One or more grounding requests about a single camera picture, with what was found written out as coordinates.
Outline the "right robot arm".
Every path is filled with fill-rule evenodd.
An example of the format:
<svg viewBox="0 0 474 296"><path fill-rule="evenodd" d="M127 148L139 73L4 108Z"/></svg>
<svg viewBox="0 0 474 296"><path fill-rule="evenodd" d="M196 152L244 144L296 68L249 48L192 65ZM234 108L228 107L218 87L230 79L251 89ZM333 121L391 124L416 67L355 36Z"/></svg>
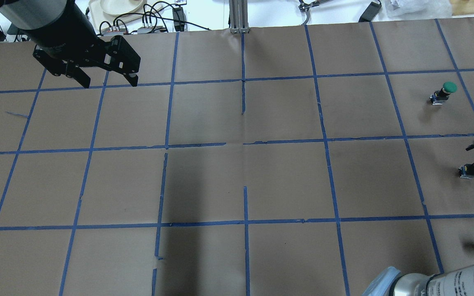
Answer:
<svg viewBox="0 0 474 296"><path fill-rule="evenodd" d="M466 150L474 149L474 143ZM474 178L474 162L459 168L459 177ZM474 265L448 273L402 274L390 266L367 287L362 296L474 296Z"/></svg>

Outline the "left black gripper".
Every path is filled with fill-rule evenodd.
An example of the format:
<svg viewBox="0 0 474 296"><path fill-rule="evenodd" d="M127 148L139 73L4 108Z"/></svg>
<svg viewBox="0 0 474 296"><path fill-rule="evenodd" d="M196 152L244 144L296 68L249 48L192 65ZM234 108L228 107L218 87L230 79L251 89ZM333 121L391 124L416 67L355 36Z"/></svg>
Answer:
<svg viewBox="0 0 474 296"><path fill-rule="evenodd" d="M141 58L121 35L99 37L85 26L49 25L34 29L33 41L33 57L53 76L64 75L89 88L91 79L79 66L100 67L122 74L133 87L138 85Z"/></svg>

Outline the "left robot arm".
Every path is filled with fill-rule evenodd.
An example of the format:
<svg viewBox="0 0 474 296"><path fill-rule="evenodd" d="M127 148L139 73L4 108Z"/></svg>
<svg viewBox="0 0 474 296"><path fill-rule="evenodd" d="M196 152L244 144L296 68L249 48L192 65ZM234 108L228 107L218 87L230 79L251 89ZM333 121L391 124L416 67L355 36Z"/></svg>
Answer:
<svg viewBox="0 0 474 296"><path fill-rule="evenodd" d="M89 88L84 68L116 72L138 85L141 58L123 36L100 39L73 0L0 0L0 13L36 47L33 57L54 76L66 76Z"/></svg>

